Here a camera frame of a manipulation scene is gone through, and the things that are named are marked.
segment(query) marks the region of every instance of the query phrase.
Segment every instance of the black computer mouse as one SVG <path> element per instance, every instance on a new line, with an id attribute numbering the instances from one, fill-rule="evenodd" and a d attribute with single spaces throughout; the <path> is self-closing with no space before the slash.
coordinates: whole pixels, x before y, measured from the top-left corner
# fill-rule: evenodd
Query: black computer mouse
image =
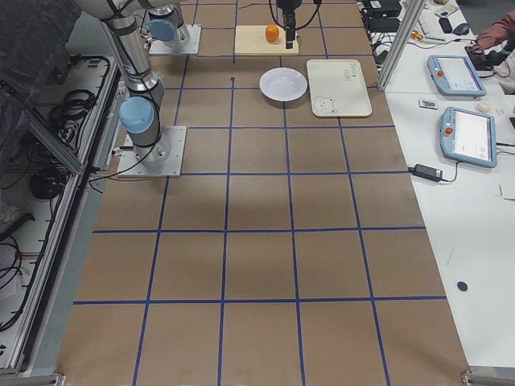
<path id="1" fill-rule="evenodd" d="M 455 35 L 466 35 L 470 31 L 470 26 L 466 23 L 461 23 L 454 30 L 452 30 L 452 33 Z"/>

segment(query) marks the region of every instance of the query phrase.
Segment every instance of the orange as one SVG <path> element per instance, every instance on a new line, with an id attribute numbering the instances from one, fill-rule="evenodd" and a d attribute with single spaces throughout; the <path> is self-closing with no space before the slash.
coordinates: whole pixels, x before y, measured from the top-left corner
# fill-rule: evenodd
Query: orange
<path id="1" fill-rule="evenodd" d="M 265 37 L 266 40 L 270 43 L 273 43 L 279 39 L 279 27 L 275 24 L 270 24 L 265 29 Z"/>

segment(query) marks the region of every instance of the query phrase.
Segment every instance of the black round object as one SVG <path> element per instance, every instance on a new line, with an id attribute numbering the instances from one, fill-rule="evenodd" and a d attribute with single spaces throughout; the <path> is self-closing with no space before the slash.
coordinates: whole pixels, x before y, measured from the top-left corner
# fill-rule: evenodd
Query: black round object
<path id="1" fill-rule="evenodd" d="M 468 290 L 468 285 L 464 281 L 458 281 L 458 288 L 459 290 L 465 292 L 466 290 Z"/>
<path id="2" fill-rule="evenodd" d="M 65 176 L 51 166 L 34 173 L 29 187 L 37 199 L 53 199 L 62 193 L 65 183 Z"/>

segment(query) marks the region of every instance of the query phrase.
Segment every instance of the mounting plate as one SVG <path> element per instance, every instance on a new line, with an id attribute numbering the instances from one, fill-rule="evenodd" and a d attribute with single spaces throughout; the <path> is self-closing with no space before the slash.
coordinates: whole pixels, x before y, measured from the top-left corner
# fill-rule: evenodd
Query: mounting plate
<path id="1" fill-rule="evenodd" d="M 132 169 L 117 175 L 120 179 L 133 179 L 145 177 L 179 177 L 183 166 L 184 143 L 186 142 L 186 126 L 165 126 L 163 132 L 166 134 L 166 140 L 170 144 L 170 154 L 163 162 L 157 164 L 144 164 L 133 167 Z M 126 136 L 124 146 L 132 146 L 130 137 Z M 120 164 L 118 165 L 118 173 L 134 165 L 138 160 L 133 151 L 122 152 Z"/>
<path id="2" fill-rule="evenodd" d="M 202 31 L 202 26 L 200 25 L 187 25 L 187 30 L 190 32 L 190 41 L 187 42 L 185 46 L 183 46 L 180 51 L 174 50 L 172 47 L 168 47 L 165 43 L 161 41 L 155 41 L 150 46 L 150 55 L 155 56 L 173 56 L 173 55 L 196 55 L 199 53 L 200 46 L 200 33 Z"/>

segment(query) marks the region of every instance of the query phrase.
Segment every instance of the orange sleeve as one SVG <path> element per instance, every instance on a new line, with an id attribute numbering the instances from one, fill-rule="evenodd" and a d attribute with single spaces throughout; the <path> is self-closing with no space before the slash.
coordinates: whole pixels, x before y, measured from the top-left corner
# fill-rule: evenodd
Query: orange sleeve
<path id="1" fill-rule="evenodd" d="M 512 28 L 515 28 L 515 10 L 481 32 L 476 41 L 485 50 L 504 42 L 508 38 L 508 30 Z"/>

